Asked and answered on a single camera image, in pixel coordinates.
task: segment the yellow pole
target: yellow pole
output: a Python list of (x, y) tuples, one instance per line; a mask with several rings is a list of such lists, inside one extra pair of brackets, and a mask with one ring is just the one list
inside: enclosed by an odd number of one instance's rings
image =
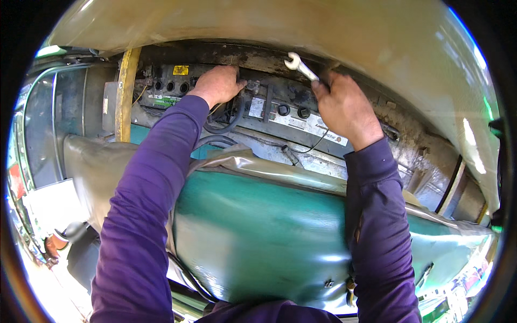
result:
[(131, 106), (133, 87), (141, 47), (127, 50), (122, 58), (118, 75), (117, 103), (115, 107), (115, 140), (131, 141)]

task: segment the purple sleeve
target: purple sleeve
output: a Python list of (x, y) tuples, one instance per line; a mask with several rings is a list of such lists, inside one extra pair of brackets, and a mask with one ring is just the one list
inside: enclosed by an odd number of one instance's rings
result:
[(165, 223), (185, 183), (208, 104), (185, 96), (149, 131), (111, 198), (92, 282), (92, 322), (173, 322)]
[(345, 160), (359, 321), (421, 322), (402, 181), (387, 138)]

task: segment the black hose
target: black hose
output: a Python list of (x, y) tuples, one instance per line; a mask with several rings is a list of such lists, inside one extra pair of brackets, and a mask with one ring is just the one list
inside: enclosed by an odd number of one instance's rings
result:
[(211, 125), (205, 123), (203, 125), (203, 128), (205, 128), (205, 130), (208, 131), (209, 133), (213, 133), (213, 134), (224, 134), (224, 133), (230, 132), (233, 128), (235, 128), (235, 126), (237, 125), (239, 120), (241, 120), (242, 115), (244, 114), (246, 101), (244, 100), (244, 98), (241, 98), (240, 100), (241, 100), (241, 103), (240, 103), (239, 109), (237, 110), (237, 114), (233, 118), (233, 121), (230, 122), (230, 124), (228, 124), (224, 128), (216, 128), (214, 126), (211, 126)]
[(206, 136), (197, 142), (197, 145), (194, 147), (194, 150), (198, 149), (199, 147), (208, 144), (208, 143), (224, 143), (230, 146), (237, 145), (237, 142), (227, 136), (223, 136), (220, 134), (214, 134), (211, 136)]
[(197, 280), (194, 278), (194, 276), (192, 276), (192, 274), (190, 273), (190, 271), (188, 271), (188, 269), (183, 265), (183, 263), (181, 262), (181, 260), (179, 260), (178, 257), (176, 257), (175, 255), (173, 255), (172, 253), (170, 252), (167, 252), (167, 255), (169, 256), (169, 258), (179, 267), (179, 269), (181, 270), (181, 272), (183, 273), (183, 276), (185, 276), (185, 278), (187, 278), (187, 280), (194, 286), (194, 288), (196, 289), (196, 291), (204, 298), (206, 299), (207, 301), (209, 301), (210, 303), (217, 303), (219, 302), (219, 300), (215, 297), (213, 297), (212, 295), (210, 295), (209, 293), (205, 292), (205, 290), (199, 285), (199, 283), (197, 282)]

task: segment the hand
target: hand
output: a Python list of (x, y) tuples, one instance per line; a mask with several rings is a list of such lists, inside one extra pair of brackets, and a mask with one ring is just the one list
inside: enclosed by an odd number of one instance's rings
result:
[(384, 137), (372, 105), (350, 76), (330, 72), (329, 85), (330, 92), (318, 81), (312, 82), (318, 109), (330, 131), (347, 138), (355, 151)]
[(215, 66), (201, 75), (195, 88), (187, 95), (195, 95), (205, 99), (210, 109), (217, 103), (230, 101), (248, 83), (248, 81), (236, 83), (238, 69), (238, 67), (230, 65)]

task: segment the green light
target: green light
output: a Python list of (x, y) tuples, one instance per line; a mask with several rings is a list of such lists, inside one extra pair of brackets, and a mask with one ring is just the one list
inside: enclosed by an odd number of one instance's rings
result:
[(486, 100), (486, 97), (483, 97), (483, 101), (485, 102), (486, 109), (488, 110), (488, 116), (490, 117), (490, 121), (494, 120), (494, 116), (492, 115), (492, 108), (490, 107), (490, 104), (488, 104), (488, 101)]
[(38, 53), (36, 54), (35, 58), (42, 58), (42, 57), (51, 56), (51, 55), (62, 55), (65, 53), (66, 53), (66, 50), (62, 49), (58, 45), (53, 45), (53, 46), (43, 47), (42, 49), (40, 49), (38, 51)]

